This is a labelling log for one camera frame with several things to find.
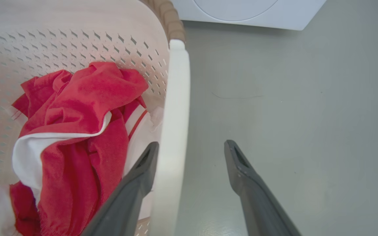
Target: gray floor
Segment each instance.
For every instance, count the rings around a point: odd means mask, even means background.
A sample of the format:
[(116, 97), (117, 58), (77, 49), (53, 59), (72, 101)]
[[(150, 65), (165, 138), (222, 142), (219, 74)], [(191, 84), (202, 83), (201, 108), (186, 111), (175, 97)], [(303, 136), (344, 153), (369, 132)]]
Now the gray floor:
[(328, 0), (303, 31), (184, 24), (192, 91), (176, 235), (247, 235), (226, 139), (303, 236), (378, 235), (378, 1)]

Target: white stripe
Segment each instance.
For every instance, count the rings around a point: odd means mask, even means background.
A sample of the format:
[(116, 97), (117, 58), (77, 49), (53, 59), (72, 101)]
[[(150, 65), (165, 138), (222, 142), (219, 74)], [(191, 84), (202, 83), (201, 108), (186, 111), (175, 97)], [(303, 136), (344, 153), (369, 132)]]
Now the white stripe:
[(137, 162), (139, 156), (142, 154), (142, 152), (150, 142), (159, 141), (159, 135), (161, 134), (161, 132), (150, 132), (152, 127), (153, 123), (150, 120), (150, 114), (147, 112), (141, 119), (138, 127), (135, 128), (135, 132), (129, 140), (128, 151), (126, 152), (125, 166), (123, 167), (123, 176), (129, 173), (135, 162)]
[(22, 112), (20, 112), (13, 106), (9, 106), (8, 108), (5, 108), (5, 110), (7, 114), (11, 117), (11, 119), (15, 120), (21, 126), (24, 126), (27, 120), (29, 120), (26, 115), (24, 115)]
[(136, 122), (138, 121), (139, 117), (145, 111), (145, 108), (141, 105), (137, 106), (137, 108), (132, 112), (131, 116), (125, 123), (126, 132), (128, 135), (131, 133), (132, 128), (135, 126)]
[(40, 155), (50, 145), (58, 141), (93, 137), (103, 133), (112, 117), (107, 112), (103, 119), (103, 126), (97, 133), (33, 133), (19, 138), (12, 152), (12, 167), (20, 181), (31, 188), (36, 205), (40, 201), (42, 191), (42, 160)]

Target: white laundry basket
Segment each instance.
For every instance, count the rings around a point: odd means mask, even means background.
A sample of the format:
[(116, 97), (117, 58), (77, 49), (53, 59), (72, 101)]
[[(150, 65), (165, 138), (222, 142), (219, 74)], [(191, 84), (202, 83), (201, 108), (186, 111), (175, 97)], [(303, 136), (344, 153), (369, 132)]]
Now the white laundry basket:
[(168, 0), (0, 0), (0, 184), (18, 180), (11, 154), (21, 127), (5, 108), (23, 93), (20, 84), (60, 69), (74, 73), (92, 61), (114, 61), (144, 76), (148, 110), (165, 108), (150, 234), (173, 235), (189, 120), (184, 41)]

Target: tan padded edge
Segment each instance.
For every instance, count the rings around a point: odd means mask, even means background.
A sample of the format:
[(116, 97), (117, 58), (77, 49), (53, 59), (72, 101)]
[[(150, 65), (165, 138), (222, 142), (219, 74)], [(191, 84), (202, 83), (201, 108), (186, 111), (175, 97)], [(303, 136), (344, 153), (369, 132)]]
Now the tan padded edge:
[(180, 39), (186, 42), (183, 23), (179, 19), (177, 10), (169, 0), (141, 0), (156, 14), (160, 20), (167, 39)]

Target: laundry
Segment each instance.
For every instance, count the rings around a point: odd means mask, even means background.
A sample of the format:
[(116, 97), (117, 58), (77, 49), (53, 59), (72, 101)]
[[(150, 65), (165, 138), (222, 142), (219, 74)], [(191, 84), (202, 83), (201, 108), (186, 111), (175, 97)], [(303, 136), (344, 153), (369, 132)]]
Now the laundry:
[(79, 235), (144, 148), (159, 140), (162, 110), (152, 118), (141, 97), (144, 78), (114, 63), (21, 86), (25, 94), (7, 109), (24, 125), (12, 154), (20, 181), (0, 187), (0, 235)]

